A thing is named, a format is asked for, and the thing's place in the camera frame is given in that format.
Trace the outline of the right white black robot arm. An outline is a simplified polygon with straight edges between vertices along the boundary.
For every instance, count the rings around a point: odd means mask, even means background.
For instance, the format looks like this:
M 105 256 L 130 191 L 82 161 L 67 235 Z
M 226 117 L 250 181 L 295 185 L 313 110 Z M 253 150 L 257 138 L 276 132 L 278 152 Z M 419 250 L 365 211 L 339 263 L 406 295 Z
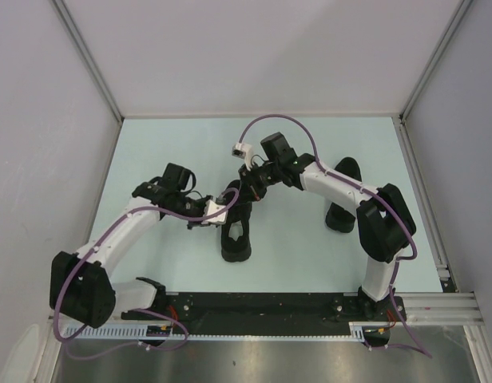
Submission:
M 387 312 L 386 298 L 392 294 L 403 251 L 415 249 L 415 221 L 401 191 L 393 184 L 381 188 L 359 180 L 359 165 L 350 157 L 339 169 L 327 168 L 316 153 L 297 155 L 285 136 L 276 132 L 261 146 L 266 161 L 255 164 L 250 144 L 237 142 L 232 154 L 243 160 L 239 175 L 242 195 L 251 201 L 263 199 L 268 187 L 284 184 L 319 195 L 331 204 L 327 227 L 348 233 L 356 228 L 367 254 L 367 271 L 359 288 L 359 312 L 377 320 Z

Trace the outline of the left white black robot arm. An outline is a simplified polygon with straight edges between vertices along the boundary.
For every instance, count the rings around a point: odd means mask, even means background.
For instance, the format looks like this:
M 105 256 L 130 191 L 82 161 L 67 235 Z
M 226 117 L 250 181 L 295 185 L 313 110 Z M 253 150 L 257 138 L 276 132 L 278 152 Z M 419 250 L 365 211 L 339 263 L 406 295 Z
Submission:
M 148 318 L 167 309 L 165 287 L 146 277 L 111 282 L 130 248 L 171 211 L 198 221 L 208 198 L 192 199 L 194 173 L 168 164 L 162 176 L 137 186 L 124 212 L 103 234 L 74 253 L 59 252 L 51 264 L 50 307 L 85 326 L 98 328 L 112 316 L 140 309 Z

